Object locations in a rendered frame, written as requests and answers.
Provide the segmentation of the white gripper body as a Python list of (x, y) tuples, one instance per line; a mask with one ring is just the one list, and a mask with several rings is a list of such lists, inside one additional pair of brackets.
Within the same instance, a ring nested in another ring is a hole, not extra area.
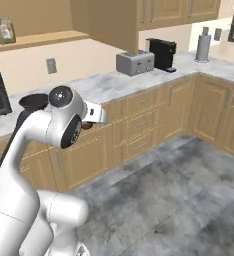
[(89, 121), (93, 123), (99, 124), (107, 124), (108, 123), (108, 114), (106, 110), (98, 104), (94, 104), (90, 106), (89, 109)]

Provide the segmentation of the wooden cupboard door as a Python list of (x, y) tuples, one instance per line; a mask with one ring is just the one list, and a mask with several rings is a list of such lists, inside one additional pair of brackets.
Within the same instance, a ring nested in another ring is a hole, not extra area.
[(166, 138), (181, 134), (187, 125), (192, 79), (182, 78), (170, 84), (172, 86), (171, 106), (167, 108), (167, 120), (164, 135)]
[[(59, 172), (56, 151), (61, 159)], [(112, 126), (83, 134), (67, 149), (49, 150), (57, 190), (69, 192), (113, 167)]]
[(52, 165), (47, 150), (23, 158), (20, 171), (36, 189), (57, 190)]

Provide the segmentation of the wooden drawer front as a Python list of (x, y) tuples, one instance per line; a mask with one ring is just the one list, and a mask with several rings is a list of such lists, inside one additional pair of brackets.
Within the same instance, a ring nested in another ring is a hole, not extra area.
[(134, 94), (125, 99), (124, 114), (126, 117), (135, 115), (138, 112), (150, 109), (155, 104), (156, 92), (154, 90)]
[(152, 129), (155, 126), (155, 112), (138, 114), (126, 121), (126, 135), (128, 138)]
[(134, 138), (127, 143), (126, 157), (132, 159), (143, 152), (147, 151), (154, 145), (154, 133), (147, 133)]

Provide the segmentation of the silver toaster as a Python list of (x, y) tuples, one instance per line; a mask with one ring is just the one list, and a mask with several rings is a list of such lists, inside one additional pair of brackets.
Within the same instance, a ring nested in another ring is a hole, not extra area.
[(116, 55), (116, 70), (128, 76), (136, 76), (154, 69), (155, 55), (139, 50), (137, 54), (123, 52)]

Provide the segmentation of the black coffee machine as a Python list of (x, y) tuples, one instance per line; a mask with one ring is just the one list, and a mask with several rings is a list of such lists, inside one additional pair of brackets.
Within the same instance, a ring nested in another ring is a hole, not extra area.
[(155, 55), (154, 67), (168, 73), (176, 71), (173, 65), (173, 58), (176, 54), (177, 43), (156, 38), (148, 38), (149, 51)]

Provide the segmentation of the wooden base cupboard run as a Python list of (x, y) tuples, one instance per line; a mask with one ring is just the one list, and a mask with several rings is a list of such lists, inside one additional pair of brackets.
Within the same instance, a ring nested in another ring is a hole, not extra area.
[(194, 135), (234, 155), (234, 83), (199, 74), (190, 128)]

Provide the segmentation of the framed picture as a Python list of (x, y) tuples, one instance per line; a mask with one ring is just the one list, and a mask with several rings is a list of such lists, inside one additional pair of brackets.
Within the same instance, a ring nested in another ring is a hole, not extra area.
[(12, 21), (9, 16), (0, 16), (0, 44), (16, 42), (16, 36)]

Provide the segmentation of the wooden wall shelf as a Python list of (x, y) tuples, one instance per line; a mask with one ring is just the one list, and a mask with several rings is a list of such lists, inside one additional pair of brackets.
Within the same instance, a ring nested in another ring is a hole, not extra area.
[(15, 43), (0, 44), (0, 52), (16, 50), (22, 48), (30, 48), (42, 45), (57, 44), (75, 40), (88, 39), (89, 35), (79, 31), (62, 31), (55, 33), (36, 34), (29, 36), (20, 36), (16, 38)]

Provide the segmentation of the wooden wall cupboard run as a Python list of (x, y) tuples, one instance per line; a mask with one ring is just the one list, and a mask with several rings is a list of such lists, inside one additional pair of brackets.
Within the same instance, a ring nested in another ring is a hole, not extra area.
[(132, 53), (139, 32), (218, 17), (221, 0), (70, 0), (76, 31)]

